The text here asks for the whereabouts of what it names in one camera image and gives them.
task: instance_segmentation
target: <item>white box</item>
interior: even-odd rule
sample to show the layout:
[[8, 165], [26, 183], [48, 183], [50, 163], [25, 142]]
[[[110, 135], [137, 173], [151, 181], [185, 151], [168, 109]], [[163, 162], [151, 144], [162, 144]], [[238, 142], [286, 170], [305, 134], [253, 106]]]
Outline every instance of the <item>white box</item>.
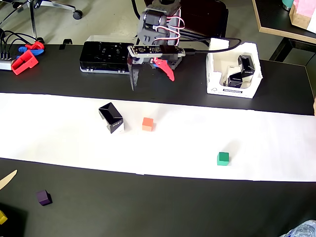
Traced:
[[[209, 50], [224, 49], [229, 47], [229, 41], [224, 39], [211, 39]], [[244, 82], [241, 88], [223, 86], [225, 73], [229, 66], [238, 66], [240, 55], [251, 56], [255, 72], [251, 82]], [[228, 95], [244, 98], [253, 98], [261, 82], [262, 74], [259, 62], [257, 45], [243, 43], [233, 50], [221, 53], [209, 53], [206, 57], [206, 85], [207, 93]]]

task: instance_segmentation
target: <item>red plastic part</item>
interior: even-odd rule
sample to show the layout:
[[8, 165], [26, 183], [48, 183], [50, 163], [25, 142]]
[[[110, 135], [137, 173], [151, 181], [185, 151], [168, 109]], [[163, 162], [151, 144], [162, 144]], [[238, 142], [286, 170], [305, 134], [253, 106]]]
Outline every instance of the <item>red plastic part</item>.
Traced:
[[157, 67], [161, 68], [168, 75], [170, 80], [174, 81], [173, 70], [169, 67], [166, 60], [154, 58], [154, 63], [157, 65]]
[[32, 45], [30, 44], [26, 44], [25, 47], [27, 49], [44, 49], [44, 44], [42, 44], [41, 42], [35, 41], [35, 43], [33, 43]]
[[14, 61], [14, 63], [11, 65], [11, 69], [16, 75], [19, 75], [26, 69], [34, 67], [37, 63], [39, 62], [35, 58], [35, 56], [31, 53], [30, 50], [27, 50]]

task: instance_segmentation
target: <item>chair wheel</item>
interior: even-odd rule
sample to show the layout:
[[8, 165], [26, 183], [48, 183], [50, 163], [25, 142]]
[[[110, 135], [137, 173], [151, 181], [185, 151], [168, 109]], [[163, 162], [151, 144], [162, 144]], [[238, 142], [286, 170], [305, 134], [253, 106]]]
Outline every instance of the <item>chair wheel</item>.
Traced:
[[40, 43], [45, 43], [44, 39], [42, 37], [38, 37], [36, 39], [36, 41], [40, 42]]
[[12, 7], [13, 7], [14, 9], [18, 9], [21, 5], [23, 5], [22, 2], [18, 2], [18, 1], [12, 2]]
[[82, 11], [80, 11], [80, 10], [76, 10], [76, 11], [74, 12], [74, 14], [73, 14], [73, 17], [74, 17], [76, 20], [80, 20], [80, 19], [82, 18], [82, 16], [83, 16], [83, 13], [82, 13]]

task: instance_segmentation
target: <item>label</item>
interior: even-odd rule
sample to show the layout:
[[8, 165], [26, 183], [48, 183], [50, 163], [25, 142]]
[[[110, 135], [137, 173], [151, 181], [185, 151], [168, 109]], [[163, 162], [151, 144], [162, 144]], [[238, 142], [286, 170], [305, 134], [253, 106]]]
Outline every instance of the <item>label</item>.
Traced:
[[234, 92], [234, 93], [240, 93], [240, 94], [242, 94], [242, 91], [240, 91], [240, 90], [228, 90], [228, 89], [223, 89], [223, 91], [226, 91], [226, 92]]

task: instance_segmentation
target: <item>black cube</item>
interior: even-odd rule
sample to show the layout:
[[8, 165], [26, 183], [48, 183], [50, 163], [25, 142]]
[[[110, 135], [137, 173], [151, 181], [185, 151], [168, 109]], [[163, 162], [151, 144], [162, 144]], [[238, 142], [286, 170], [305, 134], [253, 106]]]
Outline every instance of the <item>black cube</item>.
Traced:
[[242, 78], [247, 78], [249, 76], [252, 76], [255, 73], [255, 67], [253, 66], [251, 56], [240, 55], [238, 57], [238, 64], [241, 68], [241, 77]]
[[99, 114], [107, 122], [107, 128], [110, 133], [119, 133], [124, 131], [124, 120], [122, 115], [112, 103], [106, 104], [99, 108]]
[[228, 87], [240, 88], [242, 84], [241, 73], [235, 73], [228, 77]]

